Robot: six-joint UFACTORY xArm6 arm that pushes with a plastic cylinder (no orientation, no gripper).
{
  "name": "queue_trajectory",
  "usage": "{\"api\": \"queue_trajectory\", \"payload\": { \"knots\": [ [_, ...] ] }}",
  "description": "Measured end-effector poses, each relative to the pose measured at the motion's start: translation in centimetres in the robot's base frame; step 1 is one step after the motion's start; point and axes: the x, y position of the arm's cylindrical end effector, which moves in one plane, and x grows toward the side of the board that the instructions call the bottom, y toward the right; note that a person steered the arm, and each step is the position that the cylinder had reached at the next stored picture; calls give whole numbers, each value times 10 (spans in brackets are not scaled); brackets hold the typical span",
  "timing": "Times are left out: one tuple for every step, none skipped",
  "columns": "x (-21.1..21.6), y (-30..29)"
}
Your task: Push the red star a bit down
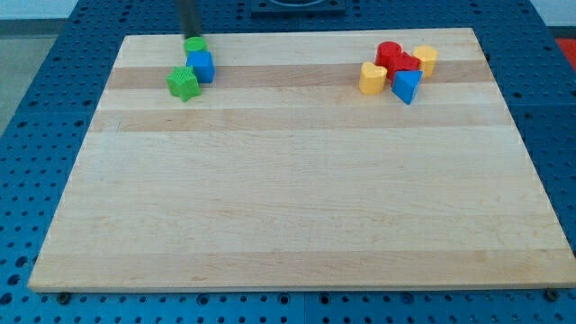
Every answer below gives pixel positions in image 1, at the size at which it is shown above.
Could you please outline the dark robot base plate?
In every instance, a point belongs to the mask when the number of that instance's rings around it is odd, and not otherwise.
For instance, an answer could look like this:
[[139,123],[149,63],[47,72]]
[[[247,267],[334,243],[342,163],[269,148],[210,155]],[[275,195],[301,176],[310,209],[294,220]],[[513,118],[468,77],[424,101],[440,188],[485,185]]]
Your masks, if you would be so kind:
[[347,0],[251,0],[250,16],[273,14],[344,14]]

